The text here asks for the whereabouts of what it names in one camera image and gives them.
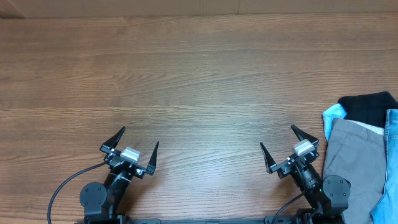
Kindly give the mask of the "blue denim jeans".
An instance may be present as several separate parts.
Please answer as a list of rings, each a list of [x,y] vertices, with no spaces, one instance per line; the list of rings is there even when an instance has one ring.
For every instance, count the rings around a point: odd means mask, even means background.
[[[397,109],[387,110],[384,128],[386,147],[386,181],[384,193],[371,212],[374,224],[397,223]]]

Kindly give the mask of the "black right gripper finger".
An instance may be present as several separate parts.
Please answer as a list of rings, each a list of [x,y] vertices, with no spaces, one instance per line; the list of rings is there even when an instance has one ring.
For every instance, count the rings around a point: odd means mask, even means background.
[[[266,170],[274,170],[274,167],[276,166],[275,160],[272,158],[271,154],[262,142],[260,142],[260,146],[264,155]]]
[[[291,126],[292,131],[296,135],[299,141],[303,141],[304,139],[309,140],[312,144],[318,144],[318,138],[302,131],[300,128],[298,128],[296,125],[292,124]]]

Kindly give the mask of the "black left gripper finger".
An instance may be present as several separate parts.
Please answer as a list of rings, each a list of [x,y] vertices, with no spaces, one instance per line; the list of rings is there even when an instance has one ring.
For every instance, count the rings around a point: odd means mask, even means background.
[[[115,149],[120,139],[122,138],[125,130],[126,127],[123,126],[114,136],[112,136],[102,144],[101,149],[109,149],[109,150]]]
[[[159,147],[159,142],[157,141],[155,148],[152,152],[152,155],[150,157],[149,163],[147,165],[147,170],[155,170],[156,168],[158,147]]]

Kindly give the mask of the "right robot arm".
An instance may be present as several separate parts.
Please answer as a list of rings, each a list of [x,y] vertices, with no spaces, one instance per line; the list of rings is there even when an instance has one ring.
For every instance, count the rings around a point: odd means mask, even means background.
[[[266,171],[277,173],[280,179],[291,176],[300,189],[300,194],[283,205],[274,216],[266,216],[265,223],[344,223],[343,212],[348,209],[351,183],[339,175],[321,178],[312,166],[318,157],[319,139],[291,125],[299,142],[292,146],[293,154],[284,162],[276,163],[263,143]],[[300,197],[305,197],[310,208],[300,208],[295,215],[281,213]]]

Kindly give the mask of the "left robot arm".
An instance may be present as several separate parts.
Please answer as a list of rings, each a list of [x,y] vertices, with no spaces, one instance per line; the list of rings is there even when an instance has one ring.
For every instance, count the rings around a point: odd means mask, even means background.
[[[128,215],[118,213],[118,208],[133,178],[141,179],[146,174],[154,174],[159,143],[155,145],[148,165],[142,167],[138,164],[139,151],[131,147],[125,147],[122,151],[116,149],[125,129],[122,127],[100,147],[100,151],[106,154],[104,163],[109,166],[105,181],[91,182],[80,192],[84,223],[133,223]]]

